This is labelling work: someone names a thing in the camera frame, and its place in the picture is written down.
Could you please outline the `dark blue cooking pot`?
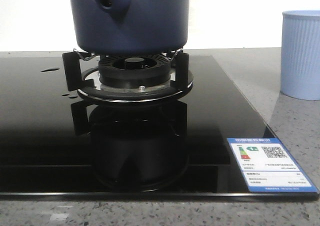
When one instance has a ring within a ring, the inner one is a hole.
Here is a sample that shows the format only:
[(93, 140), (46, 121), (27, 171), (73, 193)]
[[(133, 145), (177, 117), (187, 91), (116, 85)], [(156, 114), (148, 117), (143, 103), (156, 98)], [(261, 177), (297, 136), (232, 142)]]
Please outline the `dark blue cooking pot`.
[(78, 46), (100, 55), (169, 52), (188, 40), (190, 0), (70, 0)]

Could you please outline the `black glass gas stove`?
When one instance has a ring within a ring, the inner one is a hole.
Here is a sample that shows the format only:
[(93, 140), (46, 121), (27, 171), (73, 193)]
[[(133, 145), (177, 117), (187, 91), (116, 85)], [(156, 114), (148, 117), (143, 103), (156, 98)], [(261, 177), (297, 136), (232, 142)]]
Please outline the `black glass gas stove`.
[(146, 108), (68, 92), (61, 57), (0, 60), (0, 197), (6, 200), (313, 201), (250, 192), (228, 138), (277, 138), (211, 56), (185, 97)]

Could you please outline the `light blue ribbed cup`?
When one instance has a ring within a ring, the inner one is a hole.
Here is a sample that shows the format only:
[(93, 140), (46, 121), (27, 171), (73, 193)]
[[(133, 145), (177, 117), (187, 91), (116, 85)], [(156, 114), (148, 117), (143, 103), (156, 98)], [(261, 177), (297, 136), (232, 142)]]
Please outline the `light blue ribbed cup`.
[(280, 91), (290, 97), (320, 99), (320, 11), (282, 13)]

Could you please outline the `black metal pot support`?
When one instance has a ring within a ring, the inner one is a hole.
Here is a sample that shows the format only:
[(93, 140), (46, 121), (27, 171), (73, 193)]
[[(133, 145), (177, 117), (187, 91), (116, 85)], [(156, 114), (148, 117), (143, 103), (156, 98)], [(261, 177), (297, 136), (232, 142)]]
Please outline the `black metal pot support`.
[[(94, 104), (148, 104), (166, 100), (175, 100), (188, 94), (193, 87), (193, 74), (189, 70), (189, 55), (182, 49), (163, 55), (170, 62), (170, 79), (164, 83), (138, 88), (119, 88), (107, 86), (100, 82), (99, 61), (110, 56), (101, 55), (97, 66), (81, 70), (80, 61), (89, 61), (95, 56), (88, 52), (63, 53), (63, 66), (67, 89), (77, 91), (79, 96)], [(146, 55), (124, 56), (137, 57)]]

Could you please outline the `black round gas burner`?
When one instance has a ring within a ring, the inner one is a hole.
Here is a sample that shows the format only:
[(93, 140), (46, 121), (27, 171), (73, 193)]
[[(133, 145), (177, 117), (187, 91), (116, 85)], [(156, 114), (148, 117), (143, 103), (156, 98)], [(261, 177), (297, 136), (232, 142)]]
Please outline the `black round gas burner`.
[(171, 65), (162, 54), (108, 56), (98, 62), (99, 80), (102, 84), (135, 89), (152, 87), (171, 78)]

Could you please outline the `blue energy rating sticker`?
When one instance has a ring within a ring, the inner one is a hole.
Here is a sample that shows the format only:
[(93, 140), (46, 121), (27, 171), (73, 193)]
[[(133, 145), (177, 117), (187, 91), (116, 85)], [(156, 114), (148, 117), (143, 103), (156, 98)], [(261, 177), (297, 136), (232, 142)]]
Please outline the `blue energy rating sticker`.
[(250, 192), (319, 192), (278, 138), (228, 138), (227, 141)]

